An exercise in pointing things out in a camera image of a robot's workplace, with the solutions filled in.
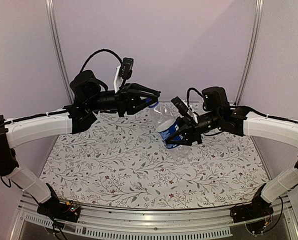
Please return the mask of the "Pepsi bottle blue label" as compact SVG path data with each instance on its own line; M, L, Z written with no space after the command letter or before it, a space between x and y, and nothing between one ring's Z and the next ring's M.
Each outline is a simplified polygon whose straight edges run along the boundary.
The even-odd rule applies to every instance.
M156 102L149 106L149 113L156 131L159 133L165 147L172 155L173 159L177 161L185 160L191 150L188 146L166 143L166 139L179 129L176 117L172 113L170 106L165 103Z

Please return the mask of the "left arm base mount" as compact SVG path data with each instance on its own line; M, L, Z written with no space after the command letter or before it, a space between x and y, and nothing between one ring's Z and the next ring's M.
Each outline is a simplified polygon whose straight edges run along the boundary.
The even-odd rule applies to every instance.
M49 199L45 203L40 203L37 213L45 215L50 219L59 219L67 222L77 223L80 217L81 206L73 201L66 203L58 199Z

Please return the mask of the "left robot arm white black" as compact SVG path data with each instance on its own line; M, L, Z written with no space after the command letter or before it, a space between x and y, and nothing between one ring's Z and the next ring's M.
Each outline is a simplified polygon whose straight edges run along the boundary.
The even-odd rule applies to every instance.
M59 217L63 213L62 204L50 186L18 163L15 148L55 135L85 132L99 112L120 117L134 115L158 101L159 91L123 80L116 75L114 89L109 90L91 70L83 70L70 83L75 96L72 105L21 118L5 119L0 115L0 177L28 192L52 217Z

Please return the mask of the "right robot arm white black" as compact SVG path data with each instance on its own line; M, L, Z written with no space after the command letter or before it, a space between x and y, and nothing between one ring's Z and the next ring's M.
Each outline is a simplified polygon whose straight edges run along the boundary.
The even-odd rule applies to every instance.
M237 136L260 137L284 143L298 149L298 120L260 113L248 106L231 106L223 87L214 86L201 91L202 108L197 115L180 98L172 99L181 117L179 129L168 136L167 144L191 146L202 142L202 134L218 129ZM294 167L259 188L248 206L251 218L258 218L279 196L298 185L298 159Z

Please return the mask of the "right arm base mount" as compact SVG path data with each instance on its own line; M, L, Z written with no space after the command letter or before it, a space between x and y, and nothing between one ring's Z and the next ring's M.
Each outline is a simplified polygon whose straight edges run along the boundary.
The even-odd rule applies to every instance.
M273 208L267 203L238 203L230 209L230 216L234 223L245 223L245 227L252 235L263 234L272 222Z

